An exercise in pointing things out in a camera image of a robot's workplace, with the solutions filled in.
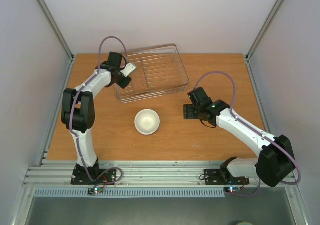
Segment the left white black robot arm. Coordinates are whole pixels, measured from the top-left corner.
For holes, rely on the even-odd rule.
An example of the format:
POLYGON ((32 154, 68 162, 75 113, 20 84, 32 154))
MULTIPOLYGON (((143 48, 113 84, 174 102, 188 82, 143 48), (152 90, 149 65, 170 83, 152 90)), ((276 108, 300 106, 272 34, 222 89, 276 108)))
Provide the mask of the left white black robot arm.
POLYGON ((62 95, 61 121, 69 130, 77 153, 76 167, 83 171, 83 179, 96 184, 101 178, 98 157, 94 150, 92 128, 96 119, 95 98, 104 88, 116 84, 128 87, 130 75, 137 69, 117 52, 100 62, 93 74, 76 88, 66 88, 62 95))

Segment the chrome wire dish rack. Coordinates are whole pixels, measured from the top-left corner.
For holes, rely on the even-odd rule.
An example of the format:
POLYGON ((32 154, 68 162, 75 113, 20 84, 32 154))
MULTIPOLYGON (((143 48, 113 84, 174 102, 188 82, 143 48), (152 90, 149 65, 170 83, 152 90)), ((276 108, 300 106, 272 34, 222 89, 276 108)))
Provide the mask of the chrome wire dish rack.
POLYGON ((123 104, 183 92, 190 83, 173 43, 130 49, 126 59, 136 70, 126 88, 115 86, 115 95, 123 104))

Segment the white ceramic bowl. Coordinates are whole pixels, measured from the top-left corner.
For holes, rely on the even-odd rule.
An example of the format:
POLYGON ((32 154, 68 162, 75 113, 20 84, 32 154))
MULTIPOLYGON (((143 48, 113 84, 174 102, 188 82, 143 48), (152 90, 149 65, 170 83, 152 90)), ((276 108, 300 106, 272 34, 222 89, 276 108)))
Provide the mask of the white ceramic bowl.
POLYGON ((160 127, 160 117, 152 109, 143 109, 138 112, 134 119, 136 130, 145 136, 154 134, 160 127))

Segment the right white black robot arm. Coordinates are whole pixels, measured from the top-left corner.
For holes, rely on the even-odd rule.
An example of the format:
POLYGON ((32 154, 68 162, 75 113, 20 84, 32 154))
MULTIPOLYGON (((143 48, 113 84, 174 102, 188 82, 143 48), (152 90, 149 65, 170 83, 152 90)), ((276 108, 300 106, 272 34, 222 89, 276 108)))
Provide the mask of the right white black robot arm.
POLYGON ((189 92, 191 104, 183 106, 186 120, 208 122, 208 127, 226 130, 257 156, 255 159, 231 157, 220 166, 220 176, 225 183, 238 177, 257 177, 269 187, 284 182, 296 169, 291 141, 284 135, 276 137, 245 120, 222 100, 212 101, 202 87, 189 92))

